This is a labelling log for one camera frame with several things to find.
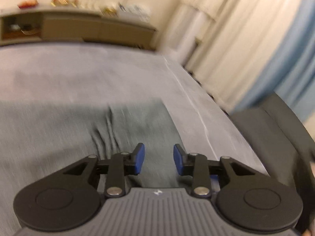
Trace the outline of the cream white curtain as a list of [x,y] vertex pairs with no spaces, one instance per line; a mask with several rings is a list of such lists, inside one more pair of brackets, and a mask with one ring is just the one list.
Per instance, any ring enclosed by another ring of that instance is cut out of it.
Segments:
[[180,0],[158,51],[172,59],[169,35],[182,4],[214,18],[183,66],[225,111],[234,112],[282,43],[301,1]]

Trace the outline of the white air conditioner with lace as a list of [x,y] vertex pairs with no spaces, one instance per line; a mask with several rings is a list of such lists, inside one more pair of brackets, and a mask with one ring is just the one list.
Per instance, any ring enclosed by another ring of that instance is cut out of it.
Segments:
[[192,54],[196,38],[215,23],[215,19],[207,13],[190,5],[182,4],[175,17],[174,28],[170,37],[170,57],[184,65]]

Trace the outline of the gold ornaments on cabinet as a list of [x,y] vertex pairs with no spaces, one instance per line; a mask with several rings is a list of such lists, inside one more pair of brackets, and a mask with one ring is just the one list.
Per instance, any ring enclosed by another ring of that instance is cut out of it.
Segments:
[[57,7],[57,6],[77,7],[78,4],[79,4],[79,0],[51,0],[51,5],[54,7]]

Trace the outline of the red plate of fruit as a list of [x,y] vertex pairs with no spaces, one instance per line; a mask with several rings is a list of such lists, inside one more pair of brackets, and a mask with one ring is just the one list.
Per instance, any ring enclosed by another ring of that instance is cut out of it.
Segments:
[[20,2],[18,5],[19,9],[29,9],[38,6],[38,1],[36,0],[26,0]]

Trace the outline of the white tissue box clutter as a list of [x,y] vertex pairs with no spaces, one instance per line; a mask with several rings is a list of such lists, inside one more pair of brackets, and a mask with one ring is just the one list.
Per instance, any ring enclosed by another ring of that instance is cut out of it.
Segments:
[[112,3],[105,5],[101,12],[105,16],[117,17],[122,20],[139,21],[149,23],[151,20],[151,9],[142,5],[123,5]]

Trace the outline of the long grey TV cabinet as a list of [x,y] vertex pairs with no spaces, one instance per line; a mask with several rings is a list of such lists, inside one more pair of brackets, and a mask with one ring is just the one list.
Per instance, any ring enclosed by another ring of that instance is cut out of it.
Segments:
[[157,32],[149,23],[80,9],[16,9],[1,12],[1,45],[40,41],[114,44],[151,50]]

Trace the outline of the clear glass cups set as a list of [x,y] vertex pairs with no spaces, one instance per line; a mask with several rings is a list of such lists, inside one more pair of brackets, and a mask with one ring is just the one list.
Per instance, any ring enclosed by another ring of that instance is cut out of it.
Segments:
[[92,10],[92,11],[102,11],[105,7],[105,0],[80,0],[79,8]]

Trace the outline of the blue curtain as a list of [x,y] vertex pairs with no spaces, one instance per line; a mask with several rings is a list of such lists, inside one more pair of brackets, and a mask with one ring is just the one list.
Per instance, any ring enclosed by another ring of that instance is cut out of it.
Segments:
[[282,43],[233,111],[257,105],[271,93],[302,122],[314,112],[314,0],[301,1]]

